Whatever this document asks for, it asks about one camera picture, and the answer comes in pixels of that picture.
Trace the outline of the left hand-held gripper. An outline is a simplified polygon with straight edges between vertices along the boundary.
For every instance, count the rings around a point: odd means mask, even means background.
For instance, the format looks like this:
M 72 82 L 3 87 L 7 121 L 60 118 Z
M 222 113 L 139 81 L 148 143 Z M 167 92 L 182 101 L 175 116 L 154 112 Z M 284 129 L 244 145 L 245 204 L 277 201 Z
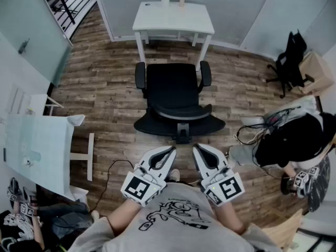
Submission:
M 145 207 L 166 187 L 166 177 L 176 157 L 176 147 L 167 145 L 147 151 L 128 172 L 121 187 L 121 193 Z

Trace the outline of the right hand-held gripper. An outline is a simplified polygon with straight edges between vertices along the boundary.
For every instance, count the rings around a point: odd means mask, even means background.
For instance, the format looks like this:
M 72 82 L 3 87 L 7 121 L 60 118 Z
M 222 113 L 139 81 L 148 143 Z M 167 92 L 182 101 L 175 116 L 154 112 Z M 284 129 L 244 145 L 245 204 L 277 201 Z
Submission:
M 214 205 L 222 206 L 244 194 L 239 173 L 234 173 L 228 166 L 222 151 L 207 144 L 194 144 L 193 158 L 196 169 L 203 178 L 203 193 Z

